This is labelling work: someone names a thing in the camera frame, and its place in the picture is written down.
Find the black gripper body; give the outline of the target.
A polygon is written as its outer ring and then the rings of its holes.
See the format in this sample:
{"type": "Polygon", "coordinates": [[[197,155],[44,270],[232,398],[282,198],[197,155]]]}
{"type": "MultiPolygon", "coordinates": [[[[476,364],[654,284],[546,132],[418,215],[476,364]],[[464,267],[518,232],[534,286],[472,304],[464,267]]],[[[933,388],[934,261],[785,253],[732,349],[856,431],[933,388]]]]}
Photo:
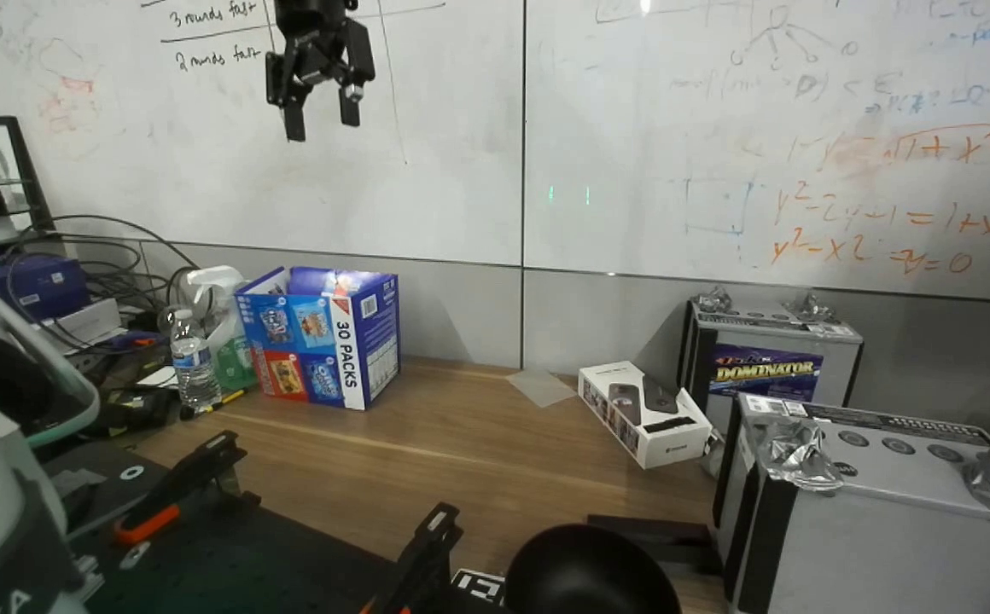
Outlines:
{"type": "Polygon", "coordinates": [[[320,82],[368,87],[375,80],[368,29],[355,21],[360,0],[273,0],[282,50],[265,54],[265,98],[282,107],[320,82]]]}

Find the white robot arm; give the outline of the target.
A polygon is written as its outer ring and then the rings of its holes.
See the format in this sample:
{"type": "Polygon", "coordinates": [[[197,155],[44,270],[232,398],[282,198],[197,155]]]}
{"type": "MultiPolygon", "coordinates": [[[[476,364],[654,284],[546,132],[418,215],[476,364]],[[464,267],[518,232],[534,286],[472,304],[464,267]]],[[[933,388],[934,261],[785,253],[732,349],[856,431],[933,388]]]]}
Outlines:
{"type": "MultiPolygon", "coordinates": [[[[0,304],[7,337],[82,398],[65,432],[88,425],[97,388],[0,304]]],[[[380,555],[265,511],[228,479],[189,498],[183,523],[140,541],[123,535],[140,494],[71,529],[51,474],[0,414],[0,614],[363,614],[380,555]]]]}

